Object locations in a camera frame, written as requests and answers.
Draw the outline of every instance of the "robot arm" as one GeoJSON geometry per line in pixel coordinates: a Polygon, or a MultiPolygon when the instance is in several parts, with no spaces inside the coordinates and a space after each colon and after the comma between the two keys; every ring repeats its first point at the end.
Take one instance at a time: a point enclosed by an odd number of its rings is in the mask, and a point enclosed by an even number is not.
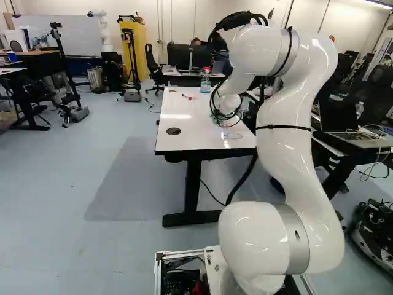
{"type": "Polygon", "coordinates": [[[99,20],[99,28],[101,30],[103,51],[113,52],[113,45],[111,44],[109,29],[107,27],[107,13],[104,9],[90,10],[87,13],[88,17],[97,17],[99,20]]]}
{"type": "Polygon", "coordinates": [[[223,109],[255,75],[279,75],[284,83],[259,109],[256,137],[259,159],[282,184],[286,202],[232,203],[219,219],[220,247],[237,283],[248,294],[273,293],[283,274],[331,270],[344,255],[341,224],[314,170],[309,129],[337,51],[319,34],[251,24],[230,45],[233,74],[213,98],[223,109]]]}

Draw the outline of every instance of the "clear plastic bottle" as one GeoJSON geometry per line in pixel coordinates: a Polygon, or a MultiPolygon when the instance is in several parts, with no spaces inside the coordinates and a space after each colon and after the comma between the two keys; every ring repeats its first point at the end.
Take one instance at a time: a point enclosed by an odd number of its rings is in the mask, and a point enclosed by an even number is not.
{"type": "Polygon", "coordinates": [[[356,114],[357,117],[359,118],[360,115],[363,113],[364,110],[364,105],[363,105],[363,101],[360,101],[357,105],[356,105],[356,114]]]}
{"type": "Polygon", "coordinates": [[[204,74],[201,81],[201,93],[210,93],[211,82],[209,79],[209,68],[203,68],[204,74]]]}

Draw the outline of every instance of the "computer monitor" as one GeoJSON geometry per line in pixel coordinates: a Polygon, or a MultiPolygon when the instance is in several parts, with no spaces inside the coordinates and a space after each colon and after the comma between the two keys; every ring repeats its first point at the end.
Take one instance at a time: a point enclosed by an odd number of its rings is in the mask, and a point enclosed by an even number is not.
{"type": "Polygon", "coordinates": [[[324,132],[358,129],[356,105],[352,101],[319,100],[319,115],[324,132]]]}
{"type": "Polygon", "coordinates": [[[192,52],[192,67],[203,68],[211,66],[211,51],[207,46],[168,43],[168,64],[177,69],[188,69],[190,52],[192,52]]]}

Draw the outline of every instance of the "yellow cabinet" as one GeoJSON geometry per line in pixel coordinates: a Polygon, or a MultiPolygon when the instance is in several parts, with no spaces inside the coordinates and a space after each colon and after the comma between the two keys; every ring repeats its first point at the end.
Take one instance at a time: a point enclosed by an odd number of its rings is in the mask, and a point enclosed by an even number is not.
{"type": "MultiPolygon", "coordinates": [[[[120,21],[119,25],[120,25],[120,32],[122,29],[133,30],[136,66],[138,68],[139,79],[142,82],[145,79],[147,79],[147,77],[149,76],[149,72],[146,65],[146,56],[145,56],[145,44],[146,44],[145,25],[129,20],[120,21]]],[[[132,58],[133,56],[132,50],[133,48],[131,46],[131,56],[130,56],[130,51],[128,50],[128,42],[123,41],[123,56],[124,56],[127,75],[130,73],[130,69],[131,69],[130,58],[132,58]]]]}

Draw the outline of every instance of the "small object on table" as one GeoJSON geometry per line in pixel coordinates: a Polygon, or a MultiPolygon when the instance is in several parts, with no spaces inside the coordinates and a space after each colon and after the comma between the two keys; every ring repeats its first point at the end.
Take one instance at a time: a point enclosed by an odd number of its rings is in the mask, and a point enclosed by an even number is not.
{"type": "Polygon", "coordinates": [[[12,63],[15,63],[17,61],[17,55],[12,50],[7,51],[7,55],[12,63]]]}

